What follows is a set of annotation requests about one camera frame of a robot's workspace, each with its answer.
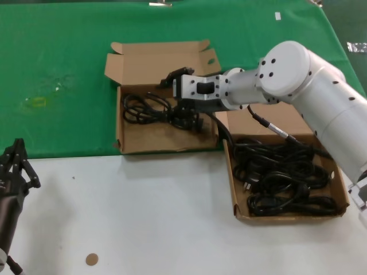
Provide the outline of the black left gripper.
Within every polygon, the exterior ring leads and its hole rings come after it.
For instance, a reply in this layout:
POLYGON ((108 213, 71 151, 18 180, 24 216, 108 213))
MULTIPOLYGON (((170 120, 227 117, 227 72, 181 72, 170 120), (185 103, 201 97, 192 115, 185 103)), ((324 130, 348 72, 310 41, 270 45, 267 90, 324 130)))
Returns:
POLYGON ((1 155, 1 249, 9 250, 28 188, 40 188, 38 175, 28 161, 23 139, 18 138, 1 155), (25 171, 29 181, 21 176, 25 171))

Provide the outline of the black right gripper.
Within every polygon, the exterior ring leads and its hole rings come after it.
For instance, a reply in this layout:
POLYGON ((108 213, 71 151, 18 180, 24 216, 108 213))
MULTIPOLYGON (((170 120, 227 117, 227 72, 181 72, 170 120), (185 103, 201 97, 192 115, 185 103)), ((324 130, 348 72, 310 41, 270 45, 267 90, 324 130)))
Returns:
MULTIPOLYGON (((162 79, 157 88, 168 88, 173 85, 173 81, 182 75, 192 75, 194 69, 183 67, 170 72, 166 78, 162 79)), ((198 113, 214 113, 228 111, 220 99, 218 100, 192 100, 180 99, 178 106, 173 108, 173 126, 176 128, 201 128, 202 118, 198 113)))

